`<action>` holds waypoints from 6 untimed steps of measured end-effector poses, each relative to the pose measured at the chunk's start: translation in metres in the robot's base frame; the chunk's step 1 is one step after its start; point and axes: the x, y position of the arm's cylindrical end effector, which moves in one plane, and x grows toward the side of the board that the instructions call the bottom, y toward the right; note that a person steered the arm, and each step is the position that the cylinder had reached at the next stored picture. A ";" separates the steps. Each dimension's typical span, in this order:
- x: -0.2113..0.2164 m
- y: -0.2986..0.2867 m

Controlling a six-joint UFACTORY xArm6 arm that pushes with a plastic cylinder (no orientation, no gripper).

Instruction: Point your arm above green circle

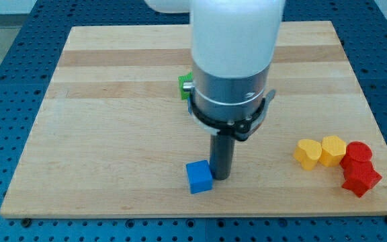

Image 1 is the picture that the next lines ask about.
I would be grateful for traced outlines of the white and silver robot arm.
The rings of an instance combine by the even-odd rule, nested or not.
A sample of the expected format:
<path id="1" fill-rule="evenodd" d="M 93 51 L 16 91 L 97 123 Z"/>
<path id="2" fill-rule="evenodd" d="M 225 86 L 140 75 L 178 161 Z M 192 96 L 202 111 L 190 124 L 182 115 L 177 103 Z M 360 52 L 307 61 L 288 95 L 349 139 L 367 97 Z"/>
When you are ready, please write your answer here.
<path id="1" fill-rule="evenodd" d="M 239 121 L 262 100 L 285 0 L 145 0 L 162 13 L 188 13 L 193 102 L 208 118 Z"/>

